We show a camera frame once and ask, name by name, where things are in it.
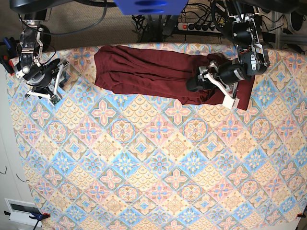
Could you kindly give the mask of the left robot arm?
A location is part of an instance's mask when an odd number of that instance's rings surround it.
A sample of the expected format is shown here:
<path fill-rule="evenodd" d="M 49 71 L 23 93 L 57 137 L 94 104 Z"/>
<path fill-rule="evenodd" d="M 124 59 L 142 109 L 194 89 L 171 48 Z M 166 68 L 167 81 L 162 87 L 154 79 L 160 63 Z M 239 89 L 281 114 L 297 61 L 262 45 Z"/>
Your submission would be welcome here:
<path fill-rule="evenodd" d="M 196 76 L 187 81 L 186 88 L 190 92 L 221 93 L 224 107 L 246 111 L 255 77 L 264 74 L 270 65 L 262 17 L 250 3 L 214 0 L 211 18 L 215 28 L 235 45 L 237 57 L 224 64 L 213 60 L 197 67 Z"/>

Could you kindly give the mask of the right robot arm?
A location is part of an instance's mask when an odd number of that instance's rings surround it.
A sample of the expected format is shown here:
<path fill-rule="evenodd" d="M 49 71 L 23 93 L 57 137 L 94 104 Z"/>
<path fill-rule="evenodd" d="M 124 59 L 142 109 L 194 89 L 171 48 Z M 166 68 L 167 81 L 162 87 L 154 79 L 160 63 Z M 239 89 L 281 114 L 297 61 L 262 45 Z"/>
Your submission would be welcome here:
<path fill-rule="evenodd" d="M 29 13 L 21 19 L 24 30 L 20 36 L 21 53 L 14 66 L 17 78 L 31 87 L 25 98 L 37 96 L 45 98 L 53 106 L 62 100 L 59 88 L 67 82 L 64 71 L 68 67 L 65 59 L 43 61 L 43 50 L 50 45 L 51 35 L 42 25 L 47 20 L 47 10 Z"/>

